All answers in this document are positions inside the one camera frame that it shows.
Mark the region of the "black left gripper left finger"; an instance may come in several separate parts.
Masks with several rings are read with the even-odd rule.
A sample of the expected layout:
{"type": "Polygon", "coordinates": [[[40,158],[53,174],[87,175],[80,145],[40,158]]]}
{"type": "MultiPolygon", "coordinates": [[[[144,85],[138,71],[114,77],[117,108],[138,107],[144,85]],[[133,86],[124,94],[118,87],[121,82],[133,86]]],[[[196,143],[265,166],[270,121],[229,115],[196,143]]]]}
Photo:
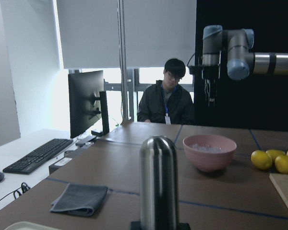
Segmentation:
{"type": "Polygon", "coordinates": [[[130,223],[130,230],[141,230],[141,225],[139,221],[132,221],[130,223]]]}

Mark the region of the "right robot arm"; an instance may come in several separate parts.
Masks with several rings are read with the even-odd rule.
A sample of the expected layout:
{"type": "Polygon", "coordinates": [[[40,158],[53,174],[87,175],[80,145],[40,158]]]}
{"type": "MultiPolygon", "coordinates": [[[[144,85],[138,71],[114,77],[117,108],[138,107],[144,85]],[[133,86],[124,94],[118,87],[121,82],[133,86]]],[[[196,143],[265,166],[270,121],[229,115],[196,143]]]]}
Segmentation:
{"type": "Polygon", "coordinates": [[[203,29],[202,55],[188,68],[192,75],[199,73],[204,80],[208,106],[216,102],[222,52],[227,54],[227,74],[234,81],[251,74],[288,75],[288,53],[251,52],[253,44],[252,29],[224,30],[221,25],[208,25],[203,29]]]}

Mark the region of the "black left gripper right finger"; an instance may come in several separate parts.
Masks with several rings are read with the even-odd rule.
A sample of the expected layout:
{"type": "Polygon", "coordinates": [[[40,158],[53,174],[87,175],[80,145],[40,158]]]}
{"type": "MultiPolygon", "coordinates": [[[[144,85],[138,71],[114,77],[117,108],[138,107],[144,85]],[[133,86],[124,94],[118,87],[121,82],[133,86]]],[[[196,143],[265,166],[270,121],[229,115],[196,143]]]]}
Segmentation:
{"type": "Polygon", "coordinates": [[[178,226],[178,230],[191,230],[191,228],[188,223],[180,223],[178,226]]]}

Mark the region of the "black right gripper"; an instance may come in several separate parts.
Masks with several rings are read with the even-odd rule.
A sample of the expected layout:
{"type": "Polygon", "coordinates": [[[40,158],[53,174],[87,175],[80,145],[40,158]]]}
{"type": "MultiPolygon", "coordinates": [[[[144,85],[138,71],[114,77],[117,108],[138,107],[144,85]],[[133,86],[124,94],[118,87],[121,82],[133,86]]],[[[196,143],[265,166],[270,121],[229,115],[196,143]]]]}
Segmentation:
{"type": "Polygon", "coordinates": [[[199,76],[204,81],[205,102],[208,107],[214,107],[217,96],[217,82],[220,79],[220,65],[189,66],[189,73],[194,77],[199,76]]]}

